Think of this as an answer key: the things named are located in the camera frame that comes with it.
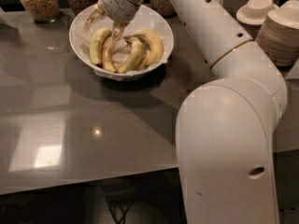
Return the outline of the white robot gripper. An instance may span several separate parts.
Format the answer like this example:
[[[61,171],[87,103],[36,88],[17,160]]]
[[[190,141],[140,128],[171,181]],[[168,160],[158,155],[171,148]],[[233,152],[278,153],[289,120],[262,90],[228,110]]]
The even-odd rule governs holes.
[[[139,10],[138,5],[132,4],[129,0],[99,0],[100,5],[96,4],[88,15],[84,28],[87,29],[91,23],[96,20],[102,20],[105,14],[112,19],[112,33],[110,50],[114,51],[116,42],[121,38],[128,23],[131,22],[136,12]]]

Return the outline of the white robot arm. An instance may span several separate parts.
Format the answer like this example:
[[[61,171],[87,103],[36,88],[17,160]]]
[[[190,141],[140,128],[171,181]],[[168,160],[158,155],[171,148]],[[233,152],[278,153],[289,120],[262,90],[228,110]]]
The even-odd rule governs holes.
[[[129,22],[144,0],[99,0]],[[182,103],[178,170],[188,224],[279,224],[273,133],[285,80],[217,0],[170,0],[214,75]]]

